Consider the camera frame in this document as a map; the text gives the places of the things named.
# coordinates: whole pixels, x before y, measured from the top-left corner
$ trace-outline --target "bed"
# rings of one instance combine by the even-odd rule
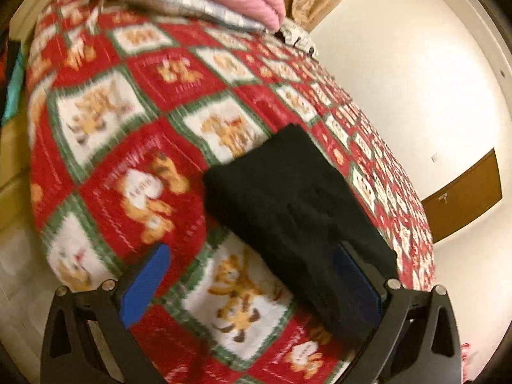
[[[30,141],[31,206],[46,260],[80,291],[117,278],[153,242],[170,245],[171,268],[132,328],[168,382],[331,383],[348,365],[350,349],[203,209],[204,170],[288,123],[302,125],[344,175],[396,251],[403,284],[431,289],[432,238],[411,182],[349,94],[305,53],[270,35],[104,0],[26,6],[11,36],[28,43],[38,17],[26,75],[28,134],[20,125],[2,142],[12,151]],[[12,166],[20,198],[7,199],[25,206],[19,220],[27,218],[25,159]],[[0,193],[2,207],[5,198]],[[242,266],[260,284],[253,304],[266,314],[243,327],[243,339],[240,330],[223,331],[236,309],[215,292]],[[27,308],[44,317],[41,305],[20,310]]]

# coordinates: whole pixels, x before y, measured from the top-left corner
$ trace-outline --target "teal object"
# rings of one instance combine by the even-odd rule
[[[21,47],[18,51],[16,64],[12,71],[12,77],[7,86],[7,97],[5,102],[4,116],[2,117],[2,126],[5,125],[12,117],[18,114],[20,109],[20,94],[23,88],[23,80],[25,78],[25,54]]]

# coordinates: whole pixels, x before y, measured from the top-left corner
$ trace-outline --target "tiled floor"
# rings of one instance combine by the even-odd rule
[[[32,383],[39,383],[44,327],[58,285],[28,221],[0,232],[0,340]]]

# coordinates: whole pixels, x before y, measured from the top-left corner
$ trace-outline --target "black cloth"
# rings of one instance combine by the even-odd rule
[[[396,253],[300,126],[212,167],[203,180],[206,210],[258,251],[336,337],[358,345],[368,336],[376,325],[365,314],[378,309],[359,307],[355,294],[369,292],[368,285],[340,275],[349,265],[339,264],[339,244],[348,241],[384,278],[397,277]]]

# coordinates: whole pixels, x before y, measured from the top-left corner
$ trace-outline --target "silver bolt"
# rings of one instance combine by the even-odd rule
[[[101,284],[101,288],[104,289],[105,291],[112,290],[114,287],[116,287],[116,281],[115,280],[105,280]]]
[[[396,278],[390,278],[388,280],[388,287],[391,290],[398,290],[400,287],[402,287],[402,284]]]
[[[68,292],[68,288],[66,286],[59,286],[55,291],[55,294],[59,297],[64,296]]]
[[[438,286],[436,286],[436,293],[439,294],[439,296],[444,296],[446,294],[446,288],[439,284]]]

